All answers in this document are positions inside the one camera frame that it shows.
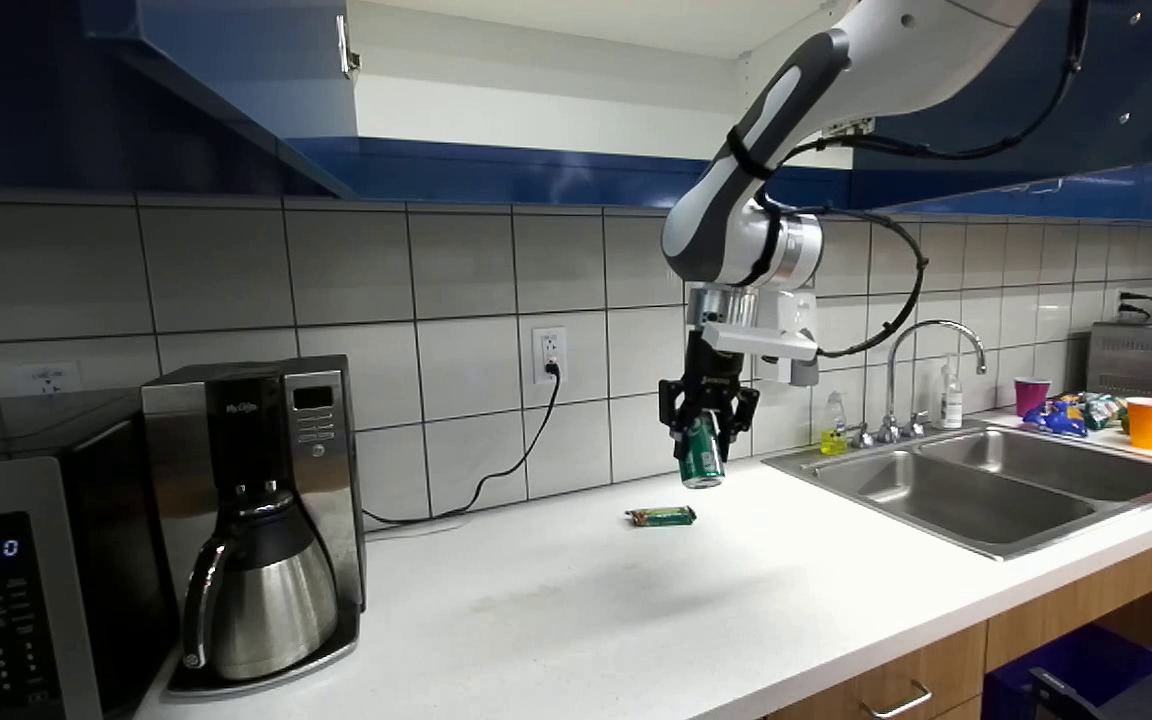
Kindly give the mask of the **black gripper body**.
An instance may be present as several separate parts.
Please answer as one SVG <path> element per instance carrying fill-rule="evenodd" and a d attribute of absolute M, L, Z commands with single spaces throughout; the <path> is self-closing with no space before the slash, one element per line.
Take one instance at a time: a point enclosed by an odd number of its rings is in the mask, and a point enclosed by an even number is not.
<path fill-rule="evenodd" d="M 742 354 L 713 347 L 702 333 L 683 347 L 679 409 L 698 416 L 702 409 L 737 413 L 742 409 Z"/>

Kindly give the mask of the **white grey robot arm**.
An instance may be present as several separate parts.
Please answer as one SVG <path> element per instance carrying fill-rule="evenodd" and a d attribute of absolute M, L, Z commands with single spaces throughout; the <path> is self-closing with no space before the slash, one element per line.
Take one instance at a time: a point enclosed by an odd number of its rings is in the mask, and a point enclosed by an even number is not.
<path fill-rule="evenodd" d="M 1032 9 L 1035 0 L 851 0 L 771 72 L 674 203 L 662 248 L 689 288 L 689 347 L 683 378 L 662 384 L 662 424 L 683 485 L 716 485 L 734 441 L 753 428 L 759 391 L 742 384 L 747 360 L 824 360 L 817 299 L 803 291 L 824 229 L 763 186 L 798 154 L 860 144 L 870 121 L 953 102 Z"/>

